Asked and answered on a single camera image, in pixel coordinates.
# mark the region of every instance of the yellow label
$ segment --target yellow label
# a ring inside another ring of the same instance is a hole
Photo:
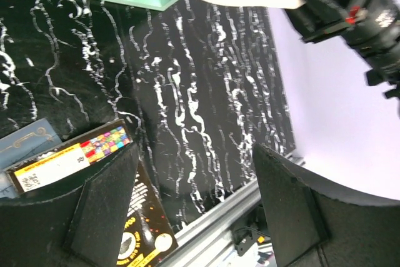
[[[101,159],[104,157],[104,152],[100,152],[97,154],[97,159]]]
[[[96,156],[96,155],[92,155],[88,158],[89,163],[93,163],[93,162],[97,161],[97,159],[98,159],[98,156]]]
[[[136,259],[134,259],[132,261],[131,264],[129,264],[127,267],[136,267],[142,260],[143,260],[144,256],[141,253]]]
[[[265,241],[265,238],[263,237],[263,236],[260,236],[258,239],[257,239],[257,241],[258,241],[258,243],[262,243],[262,242],[264,242]]]
[[[69,153],[71,151],[80,149],[80,148],[81,148],[81,145],[79,143],[75,144],[75,145],[72,145],[71,147],[68,147],[68,148],[66,148],[66,149],[64,149],[64,150],[62,150],[62,151],[60,151],[58,153],[54,153],[54,154],[48,156],[47,158],[41,159],[40,161],[38,161],[38,162],[36,162],[34,164],[31,164],[29,166],[23,167],[22,169],[15,171],[14,174],[16,176],[23,175],[24,173],[27,173],[30,170],[33,170],[33,169],[35,169],[37,167],[40,167],[40,166],[42,166],[42,165],[44,165],[44,164],[46,164],[48,162],[54,161],[56,158],[58,158],[60,156],[63,156],[63,155],[65,155],[65,154],[67,154],[67,153]]]
[[[146,267],[152,259],[154,259],[157,255],[160,254],[158,249],[153,250],[147,257],[145,257],[139,264],[130,267]]]

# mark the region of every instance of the black marble backdrop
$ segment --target black marble backdrop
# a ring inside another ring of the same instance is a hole
[[[0,137],[40,118],[124,118],[175,231],[255,177],[254,143],[294,149],[266,8],[0,0]]]

